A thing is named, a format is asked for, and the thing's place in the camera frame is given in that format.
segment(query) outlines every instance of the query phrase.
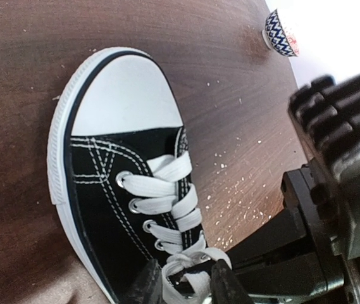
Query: shoelace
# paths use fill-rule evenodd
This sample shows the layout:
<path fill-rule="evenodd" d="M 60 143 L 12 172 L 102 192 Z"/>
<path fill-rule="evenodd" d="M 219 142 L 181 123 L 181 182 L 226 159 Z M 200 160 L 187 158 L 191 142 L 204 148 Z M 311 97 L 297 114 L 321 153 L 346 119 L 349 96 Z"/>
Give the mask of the shoelace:
<path fill-rule="evenodd" d="M 167 304 L 201 304 L 210 294 L 210 277 L 206 272 L 185 274 L 183 282 L 188 282 L 194 289 L 195 295 L 191 298 L 182 296 L 168 280 L 169 276 L 179 273 L 207 259 L 223 259 L 231 267 L 230 259 L 223 251 L 217 248 L 206 248 L 204 234 L 199 240 L 183 250 L 181 233 L 197 227 L 202 222 L 201 210 L 197 207 L 198 197 L 195 186 L 190 184 L 190 189 L 185 197 L 178 200 L 177 184 L 192 171 L 188 151 L 175 158 L 172 155 L 163 155 L 147 161 L 153 177 L 134 175 L 130 172 L 121 172 L 117 175 L 117 183 L 134 196 L 146 199 L 133 199 L 129 208 L 134 213 L 156 215 L 171 212 L 178 230 L 169 229 L 158 225 L 153 220 L 144 222 L 146 232 L 156 237 L 156 248 L 164 250 L 171 256 L 163 267 L 163 299 Z"/>

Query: brown wood grain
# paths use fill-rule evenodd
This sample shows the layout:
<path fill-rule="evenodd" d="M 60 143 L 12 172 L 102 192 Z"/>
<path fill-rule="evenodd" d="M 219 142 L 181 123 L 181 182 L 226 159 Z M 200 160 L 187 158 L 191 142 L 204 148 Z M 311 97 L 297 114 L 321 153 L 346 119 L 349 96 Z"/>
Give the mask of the brown wood grain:
<path fill-rule="evenodd" d="M 46 179 L 53 98 L 95 50 L 140 48 L 166 72 L 211 246 L 280 210 L 282 173 L 304 159 L 286 115 L 294 76 L 261 38 L 267 14 L 264 0 L 0 0 L 0 304 L 106 303 Z"/>

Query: patterned cup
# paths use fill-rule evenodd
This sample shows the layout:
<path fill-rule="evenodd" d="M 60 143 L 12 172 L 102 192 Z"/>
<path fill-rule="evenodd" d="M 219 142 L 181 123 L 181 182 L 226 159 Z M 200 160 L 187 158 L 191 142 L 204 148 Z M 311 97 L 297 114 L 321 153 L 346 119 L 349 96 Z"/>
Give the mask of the patterned cup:
<path fill-rule="evenodd" d="M 262 34 L 269 49 L 286 57 L 299 56 L 294 26 L 287 11 L 276 9 L 269 14 Z"/>

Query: shoe toe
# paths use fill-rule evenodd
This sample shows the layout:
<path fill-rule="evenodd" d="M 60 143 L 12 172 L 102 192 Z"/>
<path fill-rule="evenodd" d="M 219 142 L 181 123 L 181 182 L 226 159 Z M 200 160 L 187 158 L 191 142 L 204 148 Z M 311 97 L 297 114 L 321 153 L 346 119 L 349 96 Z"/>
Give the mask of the shoe toe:
<path fill-rule="evenodd" d="M 82 89 L 86 91 L 78 95 L 83 96 L 81 101 L 76 100 L 80 105 L 73 123 L 73 136 L 183 125 L 163 72 L 148 57 L 135 54 L 117 57 L 99 72 L 95 69 Z"/>

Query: black canvas sneaker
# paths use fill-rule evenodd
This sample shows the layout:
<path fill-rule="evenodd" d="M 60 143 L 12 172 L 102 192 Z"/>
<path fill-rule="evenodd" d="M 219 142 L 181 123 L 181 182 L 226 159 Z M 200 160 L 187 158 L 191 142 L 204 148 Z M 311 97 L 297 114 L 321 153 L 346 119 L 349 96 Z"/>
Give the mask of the black canvas sneaker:
<path fill-rule="evenodd" d="M 187 137 L 160 67 L 142 51 L 93 54 L 70 79 L 54 114 L 49 188 L 77 255 L 111 303 L 119 303 L 150 259 L 162 266 L 163 298 L 202 303 L 206 272 L 187 274 L 193 296 L 168 278 L 205 259 Z"/>

